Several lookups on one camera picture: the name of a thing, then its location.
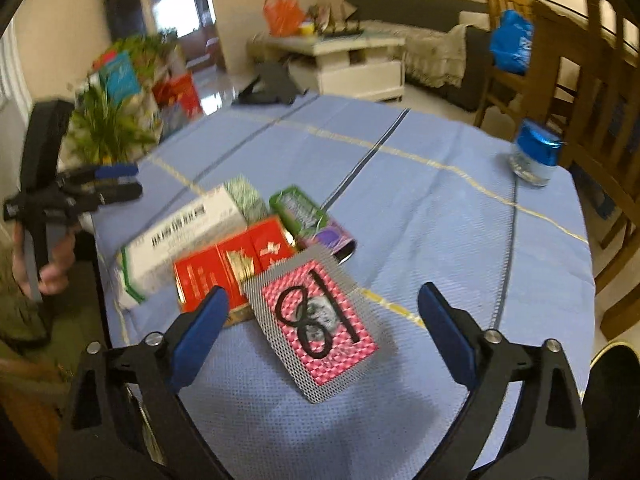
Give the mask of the black round trash bin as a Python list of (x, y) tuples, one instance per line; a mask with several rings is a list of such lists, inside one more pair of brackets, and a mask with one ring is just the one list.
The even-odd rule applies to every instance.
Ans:
[(639, 356), (614, 341), (590, 366), (582, 399), (591, 479), (639, 477)]

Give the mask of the green potted plant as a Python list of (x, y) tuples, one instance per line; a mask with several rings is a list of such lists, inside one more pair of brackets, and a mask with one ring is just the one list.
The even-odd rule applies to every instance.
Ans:
[(111, 44), (75, 89), (63, 148), (80, 164), (134, 162), (160, 142), (163, 124), (153, 87), (169, 75), (173, 29), (132, 35)]

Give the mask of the white medicine box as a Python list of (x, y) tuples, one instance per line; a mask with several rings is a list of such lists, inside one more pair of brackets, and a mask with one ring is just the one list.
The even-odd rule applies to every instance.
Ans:
[(267, 204), (244, 177), (194, 198), (124, 246), (117, 258), (117, 302), (131, 310), (174, 280), (174, 262), (246, 230), (268, 216)]

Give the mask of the red cigarette box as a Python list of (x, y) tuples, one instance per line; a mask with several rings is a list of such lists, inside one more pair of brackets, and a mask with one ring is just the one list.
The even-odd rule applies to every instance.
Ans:
[(174, 263), (180, 310), (195, 311), (214, 287), (220, 287), (229, 305), (224, 326), (248, 321), (254, 314), (244, 294), (245, 283), (296, 252), (294, 238), (277, 216), (192, 252)]

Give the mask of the black tablet stand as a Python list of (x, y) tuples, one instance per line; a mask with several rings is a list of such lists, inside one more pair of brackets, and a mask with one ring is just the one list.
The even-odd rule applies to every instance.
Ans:
[(288, 68), (281, 63), (259, 63), (255, 70), (256, 77), (238, 94), (233, 105), (292, 105), (307, 93), (299, 88)]

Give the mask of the green purple gum box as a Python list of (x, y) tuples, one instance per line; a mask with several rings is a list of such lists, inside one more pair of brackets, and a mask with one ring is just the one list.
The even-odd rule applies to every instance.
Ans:
[(320, 244), (339, 263), (345, 262), (354, 254), (357, 243), (352, 234), (298, 186), (291, 185), (274, 193), (269, 199), (269, 205), (299, 247)]

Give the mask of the blue tablecloth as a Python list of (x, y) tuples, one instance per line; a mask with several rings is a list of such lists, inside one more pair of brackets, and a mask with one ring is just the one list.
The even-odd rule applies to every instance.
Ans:
[(166, 330), (179, 312), (174, 286), (118, 306), (122, 246), (236, 176), (264, 197), (297, 185), (356, 240), (345, 270), (372, 295), (390, 350), (312, 404), (247, 321), (220, 334), (182, 402), (235, 478), (410, 479), (466, 395), (420, 323), (422, 284), (517, 344), (557, 339), (576, 384), (588, 382), (594, 283), (574, 181), (557, 169), (530, 186), (510, 149), (462, 122), (336, 96), (218, 110), (140, 162), (140, 200), (93, 219), (112, 343)]

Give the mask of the blue lid glass jar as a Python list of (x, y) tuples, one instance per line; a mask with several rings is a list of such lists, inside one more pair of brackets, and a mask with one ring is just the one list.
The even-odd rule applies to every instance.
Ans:
[(512, 144), (509, 165), (522, 180), (542, 188), (558, 166), (562, 146), (559, 136), (536, 122), (524, 119)]

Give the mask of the orange plastic bag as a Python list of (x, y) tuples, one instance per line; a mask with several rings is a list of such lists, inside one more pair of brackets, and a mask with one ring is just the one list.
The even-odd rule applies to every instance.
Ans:
[(262, 14), (275, 37), (295, 36), (306, 15), (298, 0), (265, 0)]

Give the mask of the white coffee table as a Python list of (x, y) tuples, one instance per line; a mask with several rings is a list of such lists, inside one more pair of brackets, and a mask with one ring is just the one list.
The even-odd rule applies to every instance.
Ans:
[(355, 36), (273, 37), (247, 41), (255, 63), (279, 62), (302, 90), (372, 102), (400, 101), (405, 95), (405, 39), (382, 32)]

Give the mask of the wooden chair beside sofa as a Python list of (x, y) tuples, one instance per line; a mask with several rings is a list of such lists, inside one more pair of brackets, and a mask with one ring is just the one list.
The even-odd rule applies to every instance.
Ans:
[(511, 102), (524, 91), (533, 39), (533, 0), (486, 0), (489, 15), (489, 55), (474, 126), (483, 125), (489, 107), (497, 107), (514, 122), (520, 113)]

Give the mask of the wooden dining table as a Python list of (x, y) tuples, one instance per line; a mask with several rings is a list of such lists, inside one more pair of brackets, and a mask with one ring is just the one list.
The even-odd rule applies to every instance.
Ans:
[(629, 164), (639, 121), (639, 59), (626, 52), (623, 41), (610, 44), (599, 27), (585, 28), (543, 2), (532, 3), (534, 36), (525, 77), (523, 110), (544, 124), (551, 113), (560, 62), (579, 68), (576, 96), (570, 107), (565, 141), (608, 164)]

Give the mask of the near wooden dining chair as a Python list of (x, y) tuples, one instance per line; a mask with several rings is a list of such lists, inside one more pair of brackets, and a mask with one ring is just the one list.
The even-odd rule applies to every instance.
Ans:
[(582, 168), (620, 211), (622, 246), (594, 279), (596, 292), (639, 253), (639, 0), (586, 0), (587, 43), (565, 158)]

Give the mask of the blue plastic bag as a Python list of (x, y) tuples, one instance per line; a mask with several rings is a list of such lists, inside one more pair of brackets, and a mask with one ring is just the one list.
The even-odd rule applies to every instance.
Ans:
[(489, 51), (498, 70), (524, 75), (532, 53), (534, 24), (515, 10), (505, 10), (491, 33)]

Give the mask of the dark sofa with lace cover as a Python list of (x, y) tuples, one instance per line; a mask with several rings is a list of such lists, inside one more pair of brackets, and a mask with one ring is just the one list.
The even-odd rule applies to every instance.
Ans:
[(406, 79), (474, 112), (490, 61), (488, 7), (473, 0), (344, 0), (368, 32), (405, 45)]

